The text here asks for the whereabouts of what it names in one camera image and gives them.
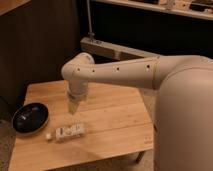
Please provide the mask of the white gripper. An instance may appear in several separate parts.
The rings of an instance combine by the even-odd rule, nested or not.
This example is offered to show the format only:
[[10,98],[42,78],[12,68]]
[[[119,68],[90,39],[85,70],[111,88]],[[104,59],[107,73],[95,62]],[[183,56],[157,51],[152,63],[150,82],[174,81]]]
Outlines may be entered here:
[[68,103],[68,111],[71,115],[74,115],[78,109],[79,102],[85,100],[87,97],[86,91],[67,91],[68,99],[71,101]]

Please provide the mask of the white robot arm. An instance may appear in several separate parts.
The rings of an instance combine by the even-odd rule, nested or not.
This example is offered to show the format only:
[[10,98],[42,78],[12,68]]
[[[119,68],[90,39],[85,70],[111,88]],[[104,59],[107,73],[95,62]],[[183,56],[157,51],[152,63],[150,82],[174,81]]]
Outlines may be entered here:
[[97,64],[80,53],[61,73],[73,101],[90,82],[156,90],[154,171],[213,171],[213,59],[159,55]]

